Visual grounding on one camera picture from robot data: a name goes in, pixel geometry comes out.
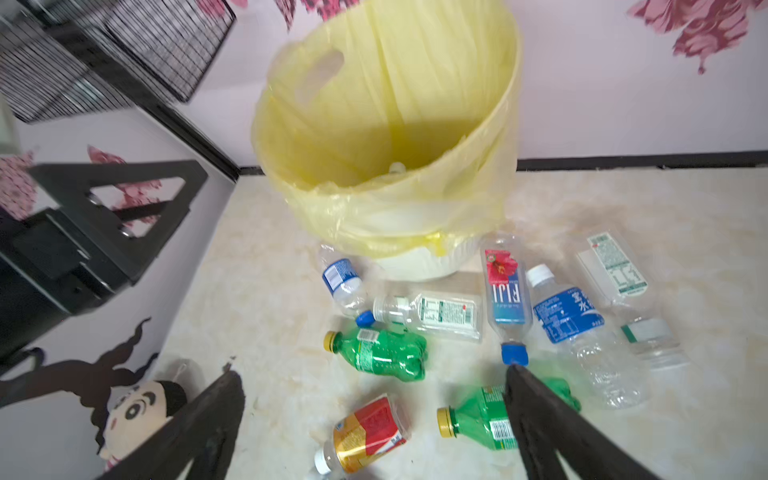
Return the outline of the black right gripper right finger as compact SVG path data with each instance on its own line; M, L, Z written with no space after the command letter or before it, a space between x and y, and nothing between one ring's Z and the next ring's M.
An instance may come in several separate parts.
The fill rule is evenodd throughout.
M563 463L581 479L654 477L525 367L507 369L503 398L528 478L565 479Z

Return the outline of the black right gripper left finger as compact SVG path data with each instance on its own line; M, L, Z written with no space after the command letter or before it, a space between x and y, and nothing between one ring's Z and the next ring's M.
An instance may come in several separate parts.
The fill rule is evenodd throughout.
M245 409L241 376L227 370L103 479L223 479Z

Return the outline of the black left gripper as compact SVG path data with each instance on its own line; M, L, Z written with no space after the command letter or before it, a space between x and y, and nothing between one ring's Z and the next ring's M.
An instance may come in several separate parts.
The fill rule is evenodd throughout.
M208 178L195 160L39 164L30 176L58 203L24 220L1 210L1 358L15 360L64 320L136 283ZM178 178L167 201L111 210L95 188Z

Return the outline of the green soda bottle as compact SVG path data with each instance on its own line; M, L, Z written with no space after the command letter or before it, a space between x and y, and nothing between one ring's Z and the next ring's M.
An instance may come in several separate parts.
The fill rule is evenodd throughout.
M504 392L503 385L481 387L459 407L438 408L440 435L443 438L467 437L492 451L517 449Z
M426 377L427 340L419 334L355 327L327 332L323 347L359 372L406 383Z

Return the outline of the large clear purple-tint bottle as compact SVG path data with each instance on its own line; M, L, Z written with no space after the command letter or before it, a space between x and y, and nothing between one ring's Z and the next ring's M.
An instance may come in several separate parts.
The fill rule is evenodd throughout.
M479 342L481 299L468 294L422 292L412 296L387 295L373 300L377 322L407 331L452 340Z

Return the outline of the small clear green label bottle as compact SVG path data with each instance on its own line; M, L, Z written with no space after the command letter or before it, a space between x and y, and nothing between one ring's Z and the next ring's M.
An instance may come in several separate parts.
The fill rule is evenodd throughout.
M618 322L632 353L651 370L689 363L662 314L659 287L615 228L594 228L575 241L575 265L590 296Z

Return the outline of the blue label bottle blue cap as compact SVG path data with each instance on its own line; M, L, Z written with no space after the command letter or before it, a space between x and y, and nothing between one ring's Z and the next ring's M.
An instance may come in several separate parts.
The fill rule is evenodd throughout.
M372 300L351 257L331 245L320 244L318 261L321 280L339 313L358 327L372 327Z

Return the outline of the white bin with yellow bag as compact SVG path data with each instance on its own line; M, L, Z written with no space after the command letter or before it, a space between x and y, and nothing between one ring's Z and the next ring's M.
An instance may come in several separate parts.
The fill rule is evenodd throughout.
M506 220L521 70L502 1L364 1L275 58L254 151L320 241L444 277Z

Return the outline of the striped plush doll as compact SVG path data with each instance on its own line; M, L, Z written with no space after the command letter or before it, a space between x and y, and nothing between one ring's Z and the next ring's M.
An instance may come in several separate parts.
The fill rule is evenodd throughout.
M176 382L148 381L133 387L107 418L99 451L104 471L127 458L186 404L187 394Z

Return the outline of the red yellow label bottle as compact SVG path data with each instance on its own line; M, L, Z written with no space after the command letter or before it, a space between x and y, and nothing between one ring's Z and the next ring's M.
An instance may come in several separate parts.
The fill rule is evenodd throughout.
M337 422L314 454L319 478L356 474L410 439L409 419L397 396L383 394Z

